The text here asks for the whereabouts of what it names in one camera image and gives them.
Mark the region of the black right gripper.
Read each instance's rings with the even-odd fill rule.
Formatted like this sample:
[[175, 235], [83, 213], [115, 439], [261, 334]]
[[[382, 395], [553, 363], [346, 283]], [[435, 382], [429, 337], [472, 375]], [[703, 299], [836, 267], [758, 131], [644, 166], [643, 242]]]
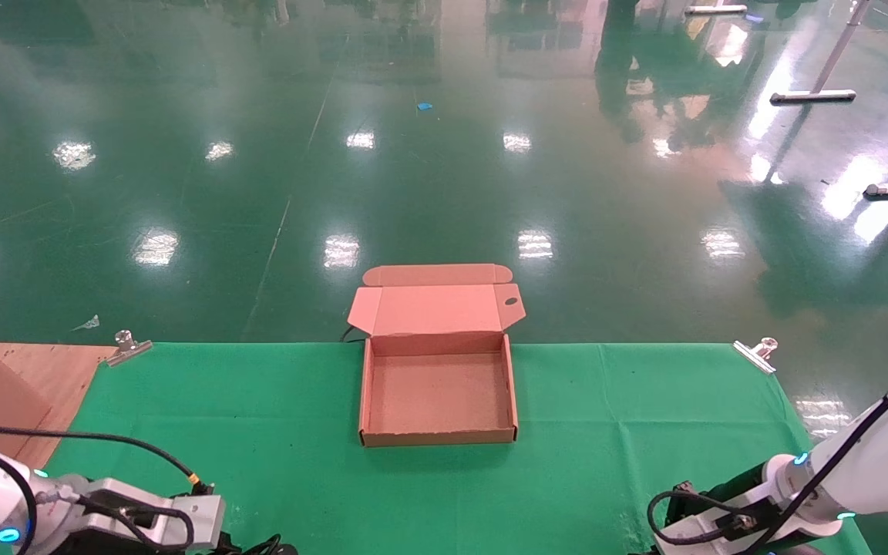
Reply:
[[[714, 499], [720, 503], [729, 503], [729, 501], [736, 496], [745, 494], [750, 491], [750, 489], [760, 486], [762, 482], [765, 481], [764, 471], [766, 466], [767, 463], [765, 462], [755, 465], [755, 467], [743, 472], [743, 474], [740, 474], [725, 483], [713, 486], [711, 489], [697, 489], [697, 487], [688, 480], [677, 484], [674, 489], [695, 493], [700, 496], [708, 496], [709, 499]], [[668, 525], [670, 526], [687, 516], [702, 513], [708, 509], [711, 509], [711, 506], [707, 503], [700, 503], [689, 498], [683, 498], [683, 496], [678, 496], [676, 499], [671, 499], [668, 504]], [[769, 502], [758, 503], [754, 509], [750, 510], [753, 516], [760, 516], [760, 523], [762, 524], [769, 524], [774, 521], [774, 510]]]

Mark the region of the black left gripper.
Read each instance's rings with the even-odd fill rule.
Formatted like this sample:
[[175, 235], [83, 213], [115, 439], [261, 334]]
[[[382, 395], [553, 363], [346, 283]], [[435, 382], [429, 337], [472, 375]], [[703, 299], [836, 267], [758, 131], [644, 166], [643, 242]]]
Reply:
[[157, 546], [127, 538], [66, 538], [59, 554], [188, 554], [204, 547]]

